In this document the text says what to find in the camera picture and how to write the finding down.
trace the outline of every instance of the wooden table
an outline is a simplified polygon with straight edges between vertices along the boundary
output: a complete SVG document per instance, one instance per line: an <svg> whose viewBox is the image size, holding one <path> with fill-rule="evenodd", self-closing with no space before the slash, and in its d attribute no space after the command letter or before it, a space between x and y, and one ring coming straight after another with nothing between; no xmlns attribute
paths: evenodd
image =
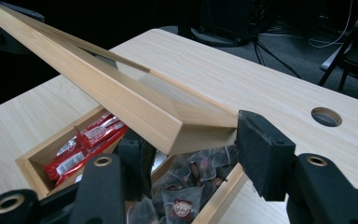
<svg viewBox="0 0 358 224"><path fill-rule="evenodd" d="M112 51L231 113L263 115L296 143L296 154L329 158L358 188L358 100L159 29ZM97 105L63 76L0 105L0 193L29 188L14 160ZM319 124L310 114L316 107L336 111L342 124ZM227 207L220 223L288 223L285 203L265 203L251 181Z"/></svg>

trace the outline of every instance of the metal ring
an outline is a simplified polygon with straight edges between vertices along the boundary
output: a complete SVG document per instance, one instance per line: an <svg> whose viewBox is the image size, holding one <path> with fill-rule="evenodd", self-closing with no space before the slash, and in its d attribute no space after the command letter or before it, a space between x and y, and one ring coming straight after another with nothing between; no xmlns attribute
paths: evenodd
<svg viewBox="0 0 358 224"><path fill-rule="evenodd" d="M18 208L23 202L25 198L22 194L14 194L10 195L0 201L0 214L4 214L6 212L10 212L16 208Z"/></svg>
<svg viewBox="0 0 358 224"><path fill-rule="evenodd" d="M326 166L327 165L327 161L325 161L324 159L322 159L320 157L308 156L307 161L310 164L316 165L316 166Z"/></svg>
<svg viewBox="0 0 358 224"><path fill-rule="evenodd" d="M94 165L96 166L105 166L112 162L112 158L109 157L101 157L94 161Z"/></svg>

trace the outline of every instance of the table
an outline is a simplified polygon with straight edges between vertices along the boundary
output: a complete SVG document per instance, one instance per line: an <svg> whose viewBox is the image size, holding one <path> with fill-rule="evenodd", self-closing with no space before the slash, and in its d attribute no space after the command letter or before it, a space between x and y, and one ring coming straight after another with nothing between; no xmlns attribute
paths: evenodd
<svg viewBox="0 0 358 224"><path fill-rule="evenodd" d="M358 188L358 100L159 29L111 50L230 113L262 114L296 143L296 154L329 158ZM29 188L14 160L97 105L63 76L0 105L0 193ZM317 123L316 107L338 112L342 124ZM285 203L265 203L247 181L220 223L244 220L288 223Z"/></svg>

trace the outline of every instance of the chair leg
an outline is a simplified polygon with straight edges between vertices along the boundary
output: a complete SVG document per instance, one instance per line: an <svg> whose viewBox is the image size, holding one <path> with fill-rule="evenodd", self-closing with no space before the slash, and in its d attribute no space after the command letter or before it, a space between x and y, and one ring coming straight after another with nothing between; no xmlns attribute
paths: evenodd
<svg viewBox="0 0 358 224"><path fill-rule="evenodd" d="M344 84L345 84L345 80L347 79L348 73L349 72L347 70L344 70L344 72L342 73L342 78L341 81L339 82L339 87L338 87L339 91L342 91L344 89Z"/></svg>

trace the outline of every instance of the gray carpet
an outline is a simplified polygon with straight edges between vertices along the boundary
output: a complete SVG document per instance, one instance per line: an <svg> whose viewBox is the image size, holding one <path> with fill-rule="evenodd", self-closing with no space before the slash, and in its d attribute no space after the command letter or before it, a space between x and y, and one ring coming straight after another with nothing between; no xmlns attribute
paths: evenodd
<svg viewBox="0 0 358 224"><path fill-rule="evenodd" d="M176 26L161 27L161 29L177 34ZM229 42L229 40L219 35L200 34L194 30L193 33L196 36L208 41L226 43ZM330 43L334 42L335 39L332 37L328 38L325 35L316 35L315 37L312 37L311 40L323 40L325 42L309 42L309 40L301 38L300 35L277 35L269 32L269 29L263 33L260 33L258 35L258 40L277 58L292 67L293 70L299 76L301 76L302 79L315 85L317 85L324 74L324 70L321 68L321 65L340 46L337 42L337 44L333 44L327 47L316 48L329 45ZM243 47L217 49L252 61L254 63L259 63L255 54L255 47L252 42ZM288 76L295 77L295 75L288 68L283 66L282 63L278 62L264 50L261 49L259 52L261 52L262 55L262 59L260 58L260 60L264 61L264 65L266 67L283 72ZM338 91L338 84L341 79L341 74L342 70L337 67L324 83L324 87L329 90L337 91L358 99L358 80L353 77L348 76L343 91Z"/></svg>

